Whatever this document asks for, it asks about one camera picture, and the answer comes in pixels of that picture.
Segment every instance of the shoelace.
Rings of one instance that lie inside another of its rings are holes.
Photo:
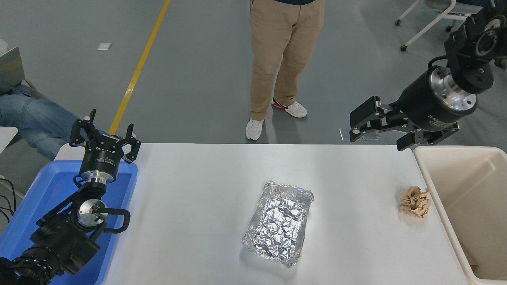
[[[290,107],[292,109],[299,110],[301,108],[301,104],[294,102],[294,104],[292,104]]]
[[[250,124],[250,129],[253,131],[257,131],[260,126],[261,126],[261,122],[252,120],[252,123]]]

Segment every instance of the blue plastic bin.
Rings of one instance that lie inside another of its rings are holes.
[[[30,235],[38,228],[35,224],[49,210],[77,190],[72,178],[79,173],[81,160],[57,160],[45,165],[35,177],[25,198],[0,237],[0,256],[13,260],[33,245]],[[110,208],[128,209],[137,178],[137,166],[120,163],[116,181],[107,185],[102,200]],[[119,228],[123,218],[109,215],[107,227]],[[100,250],[76,275],[56,276],[51,285],[102,284],[115,250],[117,234],[101,234],[97,239]]]

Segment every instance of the chair leg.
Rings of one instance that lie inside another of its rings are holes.
[[[405,18],[405,16],[407,16],[419,3],[421,3],[421,1],[422,0],[417,0],[403,14],[401,14],[396,21],[396,26],[399,26],[403,18]]]
[[[452,30],[452,28],[454,27],[454,25],[456,24],[456,21],[457,20],[453,20],[452,24],[450,26],[445,27],[445,31],[450,32]]]
[[[441,13],[439,14],[435,20],[433,20],[431,23],[429,23],[426,27],[424,27],[424,29],[422,29],[420,32],[417,33],[417,35],[415,35],[413,38],[411,38],[406,44],[404,44],[402,46],[402,49],[403,47],[405,47],[404,49],[406,50],[407,47],[409,45],[411,45],[413,42],[415,42],[420,36],[422,36],[425,32],[427,32],[429,29],[431,29],[431,27],[433,27],[438,21],[440,21],[445,15],[447,15],[447,13]]]

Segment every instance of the crumpled aluminum foil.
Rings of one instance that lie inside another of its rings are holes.
[[[260,257],[293,266],[301,255],[312,203],[313,193],[309,190],[267,182],[248,223],[243,245]]]

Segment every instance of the yellow floor line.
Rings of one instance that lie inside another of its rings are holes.
[[[142,67],[144,66],[144,62],[146,61],[146,58],[148,57],[148,54],[150,53],[150,49],[152,48],[153,41],[155,40],[155,36],[157,35],[158,29],[160,27],[160,23],[162,23],[162,19],[164,19],[164,15],[165,15],[165,12],[167,11],[167,6],[169,5],[169,2],[171,2],[171,0],[165,0],[164,6],[162,7],[162,10],[160,11],[160,14],[157,18],[157,22],[155,22],[155,26],[153,27],[152,34],[150,35],[150,38],[148,39],[148,42],[146,43],[146,46],[144,47],[144,51],[142,52],[141,59],[139,60],[139,63],[137,64],[134,75],[132,76],[132,79],[130,80],[130,84],[128,85],[125,95],[123,96],[123,100],[120,104],[120,107],[118,108],[118,111],[116,112],[116,116],[113,120],[113,123],[111,124],[111,127],[109,128],[109,134],[116,134],[116,130],[118,129],[118,125],[120,124],[120,121],[122,120],[123,113],[125,112],[125,108],[127,108],[128,101],[130,100],[130,96],[132,95],[132,92],[134,91],[134,87],[135,87],[135,84],[137,83],[137,79],[139,78],[139,75],[141,74],[141,70],[142,70]]]

